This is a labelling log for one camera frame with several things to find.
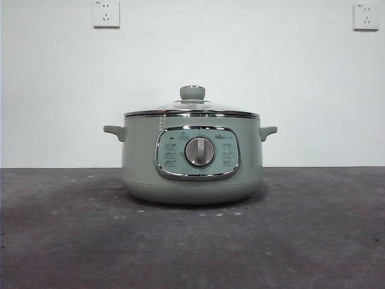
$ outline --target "stainless steel rim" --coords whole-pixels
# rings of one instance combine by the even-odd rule
[[[234,117],[259,119],[259,114],[235,110],[143,110],[125,113],[125,117]]]

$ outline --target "control panel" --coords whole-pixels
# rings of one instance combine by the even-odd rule
[[[155,167],[166,178],[185,181],[229,178],[240,162],[238,139],[228,128],[167,128],[156,141]]]

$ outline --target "pot handle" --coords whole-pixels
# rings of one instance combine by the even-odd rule
[[[120,141],[124,141],[126,138],[126,130],[122,126],[105,125],[103,131],[116,135]]]
[[[268,126],[267,128],[259,128],[260,140],[265,141],[267,136],[275,134],[278,131],[276,126]]]

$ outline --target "electrical socket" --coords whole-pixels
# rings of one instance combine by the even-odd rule
[[[380,5],[378,3],[354,4],[353,29],[376,31],[380,28]]]
[[[96,28],[120,27],[120,3],[119,0],[93,0],[92,24]]]

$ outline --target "lid knob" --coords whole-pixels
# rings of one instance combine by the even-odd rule
[[[205,98],[205,88],[198,85],[182,86],[180,88],[180,98],[183,100],[196,99],[203,100]]]

